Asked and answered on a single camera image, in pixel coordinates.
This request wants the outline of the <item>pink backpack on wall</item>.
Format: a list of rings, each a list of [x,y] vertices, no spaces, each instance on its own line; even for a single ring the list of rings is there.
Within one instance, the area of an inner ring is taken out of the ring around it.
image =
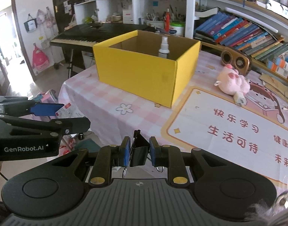
[[[34,43],[34,50],[33,50],[33,57],[32,57],[32,69],[42,71],[46,69],[47,67],[49,67],[49,58]]]

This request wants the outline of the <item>white spray bottle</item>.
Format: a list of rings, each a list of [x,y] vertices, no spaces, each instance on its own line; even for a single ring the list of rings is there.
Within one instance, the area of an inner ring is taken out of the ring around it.
[[[161,58],[167,59],[169,53],[170,53],[170,51],[169,51],[169,45],[168,45],[168,37],[163,36],[158,56]]]

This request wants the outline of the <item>yellow cardboard box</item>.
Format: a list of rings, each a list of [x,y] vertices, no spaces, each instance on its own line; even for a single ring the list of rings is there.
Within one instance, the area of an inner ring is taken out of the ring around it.
[[[201,43],[168,36],[167,58],[159,57],[162,35],[132,31],[93,46],[99,80],[171,108],[194,75]]]

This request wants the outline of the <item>red glue bottle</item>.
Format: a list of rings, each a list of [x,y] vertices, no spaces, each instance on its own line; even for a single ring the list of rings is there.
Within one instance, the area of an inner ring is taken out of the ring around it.
[[[166,32],[170,31],[170,10],[169,10],[169,8],[167,8],[167,11],[165,13],[164,30]]]

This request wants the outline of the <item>black Yamaha keyboard piano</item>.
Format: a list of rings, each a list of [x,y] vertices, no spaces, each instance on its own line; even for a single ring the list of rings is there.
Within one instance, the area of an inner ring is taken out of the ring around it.
[[[50,45],[91,52],[95,44],[135,30],[156,31],[146,24],[80,24],[56,36]]]

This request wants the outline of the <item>black binder clip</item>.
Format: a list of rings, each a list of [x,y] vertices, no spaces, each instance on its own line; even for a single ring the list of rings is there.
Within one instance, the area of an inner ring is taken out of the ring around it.
[[[141,135],[140,130],[135,130],[133,134],[133,141],[128,137],[127,144],[125,146],[124,153],[124,169],[122,172],[122,178],[125,178],[128,167],[143,166],[146,160],[152,161],[152,157],[148,158],[150,153],[150,144]]]

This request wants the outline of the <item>pink checkered tablecloth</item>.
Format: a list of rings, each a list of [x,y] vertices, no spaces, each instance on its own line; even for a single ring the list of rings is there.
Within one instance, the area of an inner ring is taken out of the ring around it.
[[[247,103],[236,105],[215,85],[222,68],[220,57],[200,52],[194,76],[172,108],[100,82],[95,66],[65,81],[59,101],[76,106],[104,145],[140,130],[160,145],[201,148],[288,189],[288,103],[251,71]]]

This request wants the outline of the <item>white cubby shelf unit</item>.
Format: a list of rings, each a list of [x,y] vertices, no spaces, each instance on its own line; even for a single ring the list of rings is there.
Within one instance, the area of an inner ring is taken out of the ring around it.
[[[133,24],[145,22],[147,14],[161,16],[165,11],[185,16],[184,36],[193,38],[196,0],[91,0],[74,5],[77,24],[95,15],[98,22],[109,22],[114,13],[130,12],[128,21]]]

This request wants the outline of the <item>wooden retro radio speaker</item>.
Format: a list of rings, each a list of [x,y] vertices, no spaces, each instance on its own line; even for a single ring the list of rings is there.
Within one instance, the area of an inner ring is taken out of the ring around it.
[[[221,53],[221,64],[223,66],[231,64],[241,75],[246,75],[250,71],[249,58],[231,47],[224,47]]]

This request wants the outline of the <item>pink plush pig toy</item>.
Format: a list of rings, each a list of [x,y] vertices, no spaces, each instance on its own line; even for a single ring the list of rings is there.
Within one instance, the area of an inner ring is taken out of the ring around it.
[[[226,64],[219,73],[214,86],[228,95],[233,96],[237,92],[247,94],[250,90],[249,80],[240,75],[238,70],[234,69],[231,64]]]

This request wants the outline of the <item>white green lid jar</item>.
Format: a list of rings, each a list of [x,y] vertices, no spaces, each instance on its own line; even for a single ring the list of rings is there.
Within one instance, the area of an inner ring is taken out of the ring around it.
[[[171,35],[183,37],[185,34],[185,23],[184,22],[171,22],[169,33]]]

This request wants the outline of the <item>wooden bookshelf with books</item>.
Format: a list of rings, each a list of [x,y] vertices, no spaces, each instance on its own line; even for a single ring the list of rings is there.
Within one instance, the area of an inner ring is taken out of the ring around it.
[[[288,7],[274,0],[196,0],[194,38],[221,55],[231,47],[246,55],[250,69],[288,82]]]

